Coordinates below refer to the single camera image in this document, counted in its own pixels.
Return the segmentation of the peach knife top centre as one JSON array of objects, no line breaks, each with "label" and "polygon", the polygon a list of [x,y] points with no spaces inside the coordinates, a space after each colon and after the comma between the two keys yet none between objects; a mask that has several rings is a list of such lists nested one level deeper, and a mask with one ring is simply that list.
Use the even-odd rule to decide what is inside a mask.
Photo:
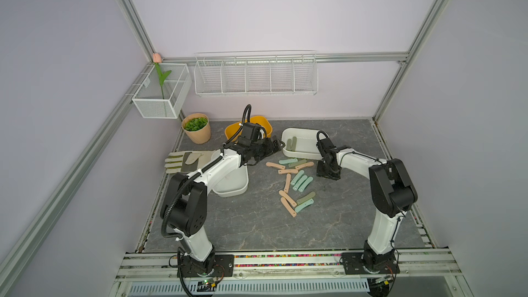
[{"label": "peach knife top centre", "polygon": [[278,170],[279,175],[285,175],[285,174],[297,174],[298,170],[296,169],[280,169]]}]

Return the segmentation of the peach knife top left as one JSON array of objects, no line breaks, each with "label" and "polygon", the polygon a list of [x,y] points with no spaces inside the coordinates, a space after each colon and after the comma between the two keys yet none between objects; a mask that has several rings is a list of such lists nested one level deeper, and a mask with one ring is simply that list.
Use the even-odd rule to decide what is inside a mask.
[{"label": "peach knife top left", "polygon": [[285,169],[284,165],[273,163],[273,162],[266,162],[265,166],[273,168],[273,169],[278,169],[278,170],[284,170]]}]

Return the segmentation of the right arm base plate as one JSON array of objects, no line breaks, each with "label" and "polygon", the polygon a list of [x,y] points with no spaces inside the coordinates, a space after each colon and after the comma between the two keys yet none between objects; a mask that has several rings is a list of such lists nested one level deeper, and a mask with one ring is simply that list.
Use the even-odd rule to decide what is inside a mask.
[{"label": "right arm base plate", "polygon": [[339,263],[345,274],[399,274],[395,251],[386,254],[375,254],[371,250],[363,252],[344,252]]}]

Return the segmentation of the artificial pink tulip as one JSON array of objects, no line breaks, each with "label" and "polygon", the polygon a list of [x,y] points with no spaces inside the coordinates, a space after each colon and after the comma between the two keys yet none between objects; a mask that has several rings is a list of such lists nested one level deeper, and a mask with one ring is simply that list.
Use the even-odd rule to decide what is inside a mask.
[{"label": "artificial pink tulip", "polygon": [[168,70],[168,71],[163,71],[162,70],[160,64],[163,62],[163,58],[162,58],[162,56],[159,53],[153,53],[152,54],[152,59],[153,59],[153,63],[154,63],[154,66],[155,66],[155,70],[156,70],[156,72],[158,74],[158,80],[159,80],[159,85],[160,85],[159,87],[160,87],[162,99],[165,99],[164,82],[170,76],[172,71],[171,70]]}]

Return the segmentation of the mint knife top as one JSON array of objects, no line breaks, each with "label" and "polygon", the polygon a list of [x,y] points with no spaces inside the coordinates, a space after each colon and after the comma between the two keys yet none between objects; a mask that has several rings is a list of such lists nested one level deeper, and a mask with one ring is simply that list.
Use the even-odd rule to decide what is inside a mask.
[{"label": "mint knife top", "polygon": [[297,158],[288,158],[288,159],[281,159],[279,160],[279,164],[283,164],[283,165],[286,165],[286,164],[292,164],[292,163],[296,163],[298,162],[298,159]]}]

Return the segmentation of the peach knife bottom of pile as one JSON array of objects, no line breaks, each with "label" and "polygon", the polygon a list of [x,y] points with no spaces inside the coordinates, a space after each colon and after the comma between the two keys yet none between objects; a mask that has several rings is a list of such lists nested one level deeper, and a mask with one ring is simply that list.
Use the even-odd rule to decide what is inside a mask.
[{"label": "peach knife bottom of pile", "polygon": [[288,213],[290,213],[290,215],[292,217],[296,217],[297,216],[297,212],[294,210],[294,208],[290,205],[290,203],[287,201],[286,198],[282,197],[280,198],[281,200],[281,203],[283,204],[283,206],[285,207],[285,209],[288,211]]}]

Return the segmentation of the peach plastic plant pot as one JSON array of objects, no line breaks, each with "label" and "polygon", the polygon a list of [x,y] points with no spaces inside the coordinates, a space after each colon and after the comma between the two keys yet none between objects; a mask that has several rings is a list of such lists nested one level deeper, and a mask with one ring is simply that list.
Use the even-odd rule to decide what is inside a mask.
[{"label": "peach plastic plant pot", "polygon": [[181,124],[184,133],[195,144],[205,144],[211,138],[210,122],[205,114],[191,114]]}]

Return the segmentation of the olive knife top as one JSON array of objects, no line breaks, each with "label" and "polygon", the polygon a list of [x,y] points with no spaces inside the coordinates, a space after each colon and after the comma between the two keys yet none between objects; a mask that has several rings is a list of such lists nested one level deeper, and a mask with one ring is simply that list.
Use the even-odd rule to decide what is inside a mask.
[{"label": "olive knife top", "polygon": [[296,166],[299,166],[299,165],[305,164],[305,163],[307,163],[307,162],[308,162],[307,159],[300,159],[300,160],[297,161],[297,162],[289,163],[287,166],[288,166],[290,169],[293,169],[293,168],[295,168]]}]

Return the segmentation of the mint knife middle centre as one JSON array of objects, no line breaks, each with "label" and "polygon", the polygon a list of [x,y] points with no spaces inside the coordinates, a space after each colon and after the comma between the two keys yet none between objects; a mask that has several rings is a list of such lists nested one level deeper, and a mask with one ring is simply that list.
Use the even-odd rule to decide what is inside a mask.
[{"label": "mint knife middle centre", "polygon": [[303,190],[303,184],[305,183],[305,181],[308,179],[309,177],[304,175],[302,176],[295,184],[294,184],[294,187],[293,189],[295,191],[302,191]]}]

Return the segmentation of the mint knife bottom of pile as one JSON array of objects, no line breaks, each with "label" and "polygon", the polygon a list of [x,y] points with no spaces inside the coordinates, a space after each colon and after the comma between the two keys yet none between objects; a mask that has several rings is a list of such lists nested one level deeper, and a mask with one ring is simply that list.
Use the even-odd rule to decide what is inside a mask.
[{"label": "mint knife bottom of pile", "polygon": [[308,199],[307,201],[298,204],[297,207],[295,207],[294,211],[296,213],[299,213],[302,210],[304,210],[305,208],[307,208],[308,206],[311,206],[313,203],[314,203],[314,199],[313,198]]}]

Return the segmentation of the mint knife middle right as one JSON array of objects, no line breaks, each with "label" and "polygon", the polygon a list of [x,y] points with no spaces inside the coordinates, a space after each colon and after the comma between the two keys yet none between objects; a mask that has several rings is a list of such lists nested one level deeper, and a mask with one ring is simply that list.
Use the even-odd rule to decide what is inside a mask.
[{"label": "mint knife middle right", "polygon": [[307,177],[298,187],[298,192],[303,192],[313,182],[313,180],[313,177]]}]

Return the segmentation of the white basin with knives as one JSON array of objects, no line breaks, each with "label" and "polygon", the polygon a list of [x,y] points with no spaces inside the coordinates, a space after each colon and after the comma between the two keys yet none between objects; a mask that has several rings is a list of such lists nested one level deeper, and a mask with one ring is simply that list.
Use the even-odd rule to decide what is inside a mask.
[{"label": "white basin with knives", "polygon": [[[299,129],[299,128],[288,128],[283,131],[281,141],[285,143],[285,147],[282,152],[286,157],[307,159],[307,160],[320,160],[322,156],[316,146],[318,130],[315,129]],[[297,138],[296,150],[287,151],[286,144],[287,140],[293,137]]]}]

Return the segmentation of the small white mesh basket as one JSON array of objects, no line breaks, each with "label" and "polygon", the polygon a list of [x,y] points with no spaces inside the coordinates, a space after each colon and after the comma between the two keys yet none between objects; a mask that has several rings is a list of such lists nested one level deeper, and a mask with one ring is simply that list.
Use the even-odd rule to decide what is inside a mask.
[{"label": "small white mesh basket", "polygon": [[132,100],[143,118],[178,119],[191,88],[187,64],[154,63]]}]

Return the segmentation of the peach knife upright middle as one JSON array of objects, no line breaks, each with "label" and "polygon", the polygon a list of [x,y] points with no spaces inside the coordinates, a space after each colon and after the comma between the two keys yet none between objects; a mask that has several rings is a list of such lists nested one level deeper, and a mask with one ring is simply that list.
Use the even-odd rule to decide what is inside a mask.
[{"label": "peach knife upright middle", "polygon": [[292,179],[291,177],[292,177],[292,175],[291,175],[290,173],[288,173],[288,174],[286,175],[285,186],[284,186],[284,189],[283,189],[285,193],[288,193],[289,190],[290,190],[291,179]]}]

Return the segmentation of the mint knife middle left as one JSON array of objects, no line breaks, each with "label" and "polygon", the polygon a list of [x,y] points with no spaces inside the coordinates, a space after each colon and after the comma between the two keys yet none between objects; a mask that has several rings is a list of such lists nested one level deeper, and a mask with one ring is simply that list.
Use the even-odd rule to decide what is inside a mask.
[{"label": "mint knife middle left", "polygon": [[296,183],[303,177],[305,174],[304,170],[299,170],[299,172],[295,175],[295,177],[291,180],[291,185],[295,186]]}]

